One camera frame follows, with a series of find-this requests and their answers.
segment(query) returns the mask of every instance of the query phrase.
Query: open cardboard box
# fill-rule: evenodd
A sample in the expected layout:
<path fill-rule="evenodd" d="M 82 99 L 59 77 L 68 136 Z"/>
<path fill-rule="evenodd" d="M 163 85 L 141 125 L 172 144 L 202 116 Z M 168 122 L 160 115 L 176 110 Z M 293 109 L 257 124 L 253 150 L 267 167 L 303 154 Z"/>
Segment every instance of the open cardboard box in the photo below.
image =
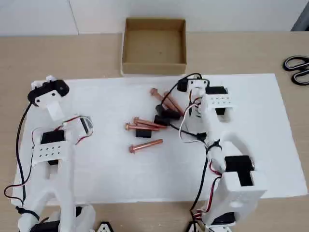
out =
<path fill-rule="evenodd" d="M 122 51 L 123 74 L 179 75 L 187 65 L 185 20 L 126 19 Z"/>

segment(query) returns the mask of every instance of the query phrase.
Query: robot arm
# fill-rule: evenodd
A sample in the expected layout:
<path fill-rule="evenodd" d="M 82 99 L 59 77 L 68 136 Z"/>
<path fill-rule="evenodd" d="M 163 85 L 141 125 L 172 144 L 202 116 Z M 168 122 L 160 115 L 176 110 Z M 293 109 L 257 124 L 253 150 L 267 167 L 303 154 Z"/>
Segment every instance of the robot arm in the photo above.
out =
<path fill-rule="evenodd" d="M 208 202 L 195 217 L 211 231 L 229 231 L 229 226 L 245 219 L 255 210 L 258 200 L 265 193 L 266 180 L 256 170 L 248 146 L 231 131 L 234 104 L 224 86 L 210 86 L 209 81 L 196 78 L 187 82 L 190 101 L 196 106 L 186 118 L 188 131 L 207 133 L 206 144 L 220 141 L 221 147 L 212 147 L 208 158 L 218 176 L 215 178 Z M 233 146 L 238 153 L 225 150 Z"/>
<path fill-rule="evenodd" d="M 52 120 L 64 118 L 59 102 L 69 92 L 69 87 L 62 80 L 49 76 L 47 82 L 40 85 L 32 83 L 29 101 L 41 109 L 47 109 Z M 86 232 L 95 220 L 95 211 L 91 205 L 76 207 L 73 193 L 73 146 L 81 139 L 77 138 L 78 129 L 90 136 L 93 131 L 88 117 L 78 116 L 75 126 L 67 127 L 62 123 L 55 129 L 41 129 L 32 132 L 33 148 L 31 175 L 27 182 L 28 194 L 23 202 L 23 213 L 18 221 L 21 232 Z M 60 204 L 61 213 L 54 214 L 44 223 L 38 223 L 34 214 L 40 215 L 47 202 L 55 197 Z"/>

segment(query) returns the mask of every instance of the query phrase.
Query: screw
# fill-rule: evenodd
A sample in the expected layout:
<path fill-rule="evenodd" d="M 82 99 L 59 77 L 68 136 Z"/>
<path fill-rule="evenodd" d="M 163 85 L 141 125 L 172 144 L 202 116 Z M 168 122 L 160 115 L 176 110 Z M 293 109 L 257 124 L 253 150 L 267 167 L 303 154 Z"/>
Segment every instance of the screw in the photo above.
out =
<path fill-rule="evenodd" d="M 130 151 L 130 153 L 135 153 L 137 150 L 141 150 L 143 148 L 146 148 L 146 147 L 149 147 L 149 146 L 154 146 L 154 145 L 161 144 L 161 143 L 163 143 L 163 139 L 154 140 L 152 142 L 148 142 L 148 143 L 145 143 L 145 144 L 139 144 L 139 145 L 136 145 L 136 146 L 131 145 L 129 147 L 129 151 Z"/>
<path fill-rule="evenodd" d="M 133 122 L 134 122 L 134 124 L 143 124 L 143 125 L 147 125 L 147 126 L 150 126 L 150 127 L 158 127 L 158 128 L 166 128 L 167 127 L 167 126 L 164 126 L 164 125 L 156 124 L 156 123 L 151 122 L 151 121 L 142 120 L 139 117 L 135 117 Z"/>
<path fill-rule="evenodd" d="M 131 129 L 142 129 L 142 130 L 150 130 L 150 131 L 159 131 L 160 130 L 158 127 L 138 126 L 138 125 L 132 125 L 130 123 L 126 123 L 125 129 L 127 131 L 129 131 Z"/>
<path fill-rule="evenodd" d="M 150 90 L 150 94 L 152 96 L 154 96 L 155 98 L 157 98 L 159 101 L 162 101 L 163 100 L 163 97 L 161 96 L 161 94 L 158 93 L 158 89 L 156 88 L 152 88 Z M 173 110 L 173 111 L 176 111 L 177 112 L 177 109 L 176 107 L 170 102 L 170 100 L 168 98 L 166 98 L 163 102 L 163 104 L 170 110 Z"/>
<path fill-rule="evenodd" d="M 175 108 L 177 109 L 177 112 L 181 115 L 184 116 L 184 111 L 183 109 L 180 107 L 180 105 L 178 105 L 177 101 L 169 94 L 169 96 L 167 97 L 170 102 L 175 106 Z"/>

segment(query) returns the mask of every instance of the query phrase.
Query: scissor handle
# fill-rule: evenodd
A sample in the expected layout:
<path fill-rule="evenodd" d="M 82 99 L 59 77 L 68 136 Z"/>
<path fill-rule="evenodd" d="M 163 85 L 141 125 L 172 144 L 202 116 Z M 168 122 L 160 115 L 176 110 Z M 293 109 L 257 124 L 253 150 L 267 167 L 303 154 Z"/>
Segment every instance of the scissor handle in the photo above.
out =
<path fill-rule="evenodd" d="M 301 60 L 303 63 L 297 64 L 295 66 L 289 66 L 288 63 L 291 60 Z M 295 71 L 295 70 L 302 70 L 305 69 L 307 66 L 309 66 L 309 57 L 306 56 L 292 56 L 287 58 L 283 63 L 283 69 L 286 71 Z"/>
<path fill-rule="evenodd" d="M 309 74 L 309 69 L 304 69 L 304 70 L 301 71 L 301 72 L 295 73 L 295 74 L 292 76 L 291 80 L 292 80 L 292 82 L 293 82 L 294 84 L 296 84 L 296 85 L 299 85 L 299 86 L 308 86 L 308 85 L 309 85 L 309 80 L 308 80 L 308 81 L 299 81 L 299 80 L 298 80 L 298 78 L 299 78 L 300 76 L 304 76 L 304 75 L 307 75 L 307 74 Z"/>

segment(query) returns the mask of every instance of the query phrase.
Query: table surface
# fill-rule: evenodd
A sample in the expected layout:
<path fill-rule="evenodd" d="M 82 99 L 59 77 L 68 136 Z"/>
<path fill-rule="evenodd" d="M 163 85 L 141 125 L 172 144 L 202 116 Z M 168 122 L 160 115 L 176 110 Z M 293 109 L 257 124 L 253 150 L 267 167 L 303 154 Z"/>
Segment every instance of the table surface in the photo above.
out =
<path fill-rule="evenodd" d="M 307 180 L 309 87 L 292 84 L 291 73 L 281 66 L 289 56 L 309 56 L 308 41 L 308 32 L 188 33 L 186 70 L 202 74 L 275 73 Z M 119 77 L 120 62 L 121 34 L 0 38 L 1 189 L 14 179 L 15 137 L 30 83 L 50 74 L 59 79 Z M 115 232 L 182 232 L 190 218 L 190 206 L 191 202 L 98 204 L 96 226 L 109 221 Z M 17 231 L 19 214 L 3 195 L 0 208 L 0 231 Z M 55 208 L 46 208 L 43 216 L 52 210 Z M 264 199 L 233 231 L 306 231 L 308 212 L 308 196 Z"/>

